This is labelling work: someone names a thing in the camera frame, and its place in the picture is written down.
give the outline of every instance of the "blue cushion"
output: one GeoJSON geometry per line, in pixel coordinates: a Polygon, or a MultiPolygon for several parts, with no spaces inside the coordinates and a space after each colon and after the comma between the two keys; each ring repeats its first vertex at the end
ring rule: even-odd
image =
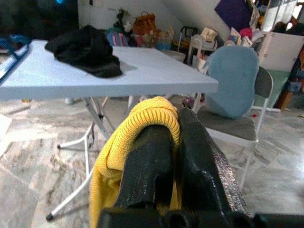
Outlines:
{"type": "Polygon", "coordinates": [[[218,91],[206,94],[205,103],[212,113],[237,119],[251,107],[255,97],[258,56],[243,46],[224,46],[209,58],[209,76],[218,80],[218,91]]]}

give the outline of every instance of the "light blue table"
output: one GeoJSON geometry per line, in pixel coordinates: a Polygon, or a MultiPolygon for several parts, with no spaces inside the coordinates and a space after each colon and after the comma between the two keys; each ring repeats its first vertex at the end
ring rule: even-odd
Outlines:
{"type": "MultiPolygon", "coordinates": [[[[103,125],[104,112],[96,99],[100,96],[140,96],[187,93],[216,92],[218,82],[203,75],[165,54],[150,48],[114,47],[114,55],[119,57],[123,75],[113,78],[98,78],[78,68],[55,60],[53,53],[44,49],[46,41],[34,40],[30,44],[29,55],[0,86],[0,99],[55,99],[64,97],[84,97],[84,102],[94,121],[85,135],[73,142],[63,143],[63,148],[85,142],[86,180],[68,196],[47,217],[55,217],[71,199],[89,182],[92,170],[88,166],[87,139],[98,125],[106,139],[109,132],[103,125]]],[[[1,70],[11,59],[0,65],[1,70]]]]}

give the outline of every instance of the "basket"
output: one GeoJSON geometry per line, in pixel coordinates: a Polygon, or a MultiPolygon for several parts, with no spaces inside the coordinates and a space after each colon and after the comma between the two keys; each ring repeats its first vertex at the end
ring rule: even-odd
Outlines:
{"type": "Polygon", "coordinates": [[[142,15],[137,17],[134,25],[133,32],[138,35],[144,35],[150,33],[151,30],[154,34],[157,33],[157,28],[155,26],[155,14],[149,14],[148,12],[142,12],[142,15]]]}

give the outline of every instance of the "table leg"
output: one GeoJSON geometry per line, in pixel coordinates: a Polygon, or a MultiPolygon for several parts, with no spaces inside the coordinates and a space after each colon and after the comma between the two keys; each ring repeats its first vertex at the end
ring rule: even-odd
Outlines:
{"type": "Polygon", "coordinates": [[[86,105],[86,108],[88,109],[89,113],[91,114],[93,118],[93,122],[87,129],[86,133],[84,136],[82,136],[80,139],[71,141],[71,142],[66,142],[59,144],[57,146],[58,149],[65,148],[71,145],[75,145],[81,142],[85,143],[85,174],[86,178],[85,181],[71,194],[69,195],[62,203],[60,203],[51,213],[49,213],[46,217],[47,221],[51,221],[54,219],[57,215],[58,212],[66,205],[68,204],[90,181],[92,177],[92,172],[93,168],[90,170],[89,168],[89,155],[88,155],[88,149],[92,146],[94,143],[94,126],[95,124],[98,126],[99,130],[103,134],[106,140],[110,138],[110,133],[105,129],[104,124],[103,124],[103,119],[106,118],[110,127],[114,131],[115,128],[113,127],[112,123],[110,120],[106,117],[105,112],[103,111],[103,107],[99,104],[97,99],[94,99],[91,97],[91,100],[89,98],[83,98],[83,101],[86,105]],[[89,136],[92,135],[93,142],[91,144],[88,144],[88,138],[89,136]]]}

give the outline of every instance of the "chair leg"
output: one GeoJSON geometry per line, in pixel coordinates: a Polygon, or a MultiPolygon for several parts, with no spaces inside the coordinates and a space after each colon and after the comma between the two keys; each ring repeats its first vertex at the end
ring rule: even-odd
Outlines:
{"type": "Polygon", "coordinates": [[[239,188],[242,190],[243,187],[244,187],[244,183],[245,183],[245,179],[246,179],[246,176],[247,176],[247,173],[248,173],[248,169],[249,169],[249,166],[250,166],[250,162],[251,162],[251,159],[252,159],[252,156],[253,156],[253,151],[250,153],[248,159],[247,159],[247,162],[246,162],[246,166],[245,166],[245,171],[244,171],[244,174],[243,174],[243,178],[241,180],[241,184],[239,186],[239,188]]]}

